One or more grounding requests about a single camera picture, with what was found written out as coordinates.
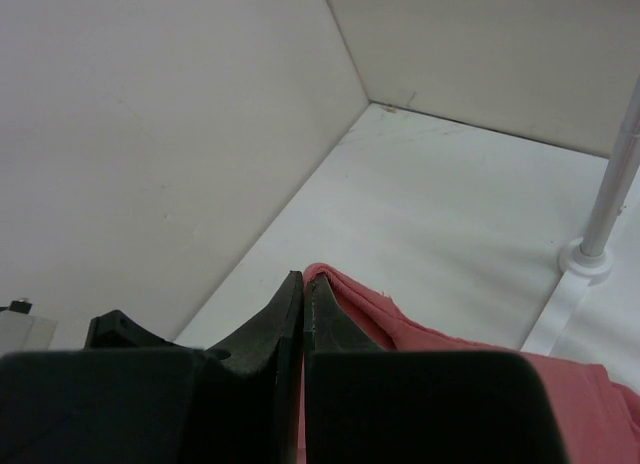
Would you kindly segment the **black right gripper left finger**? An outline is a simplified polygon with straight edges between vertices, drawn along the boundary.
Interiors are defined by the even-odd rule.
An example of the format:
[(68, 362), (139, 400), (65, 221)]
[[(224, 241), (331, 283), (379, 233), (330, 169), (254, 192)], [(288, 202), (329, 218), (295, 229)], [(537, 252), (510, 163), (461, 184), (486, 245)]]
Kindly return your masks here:
[(15, 352), (1, 360), (5, 463), (293, 463), (303, 279), (207, 349)]

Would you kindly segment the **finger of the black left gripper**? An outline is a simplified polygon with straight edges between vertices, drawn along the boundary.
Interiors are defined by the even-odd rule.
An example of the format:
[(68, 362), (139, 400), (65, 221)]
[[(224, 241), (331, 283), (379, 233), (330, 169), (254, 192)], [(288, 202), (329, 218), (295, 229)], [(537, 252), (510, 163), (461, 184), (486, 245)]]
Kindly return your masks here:
[(126, 349), (174, 347), (174, 344), (147, 331), (120, 310), (90, 321), (85, 349)]

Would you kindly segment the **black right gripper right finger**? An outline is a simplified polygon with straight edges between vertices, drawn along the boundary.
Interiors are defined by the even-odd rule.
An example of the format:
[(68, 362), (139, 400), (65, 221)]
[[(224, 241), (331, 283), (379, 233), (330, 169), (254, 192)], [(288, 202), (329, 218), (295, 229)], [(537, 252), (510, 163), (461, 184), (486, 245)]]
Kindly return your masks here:
[(304, 304), (310, 463), (565, 463), (542, 381), (496, 351), (387, 351), (325, 276)]

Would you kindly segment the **red t shirt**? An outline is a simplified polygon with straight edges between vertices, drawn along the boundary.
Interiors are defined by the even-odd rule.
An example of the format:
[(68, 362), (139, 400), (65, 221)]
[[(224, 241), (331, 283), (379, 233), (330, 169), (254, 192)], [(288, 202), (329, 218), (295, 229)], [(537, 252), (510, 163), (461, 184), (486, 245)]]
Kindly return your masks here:
[(310, 463), (635, 463), (639, 397), (599, 364), (447, 336), (318, 263), (305, 284)]

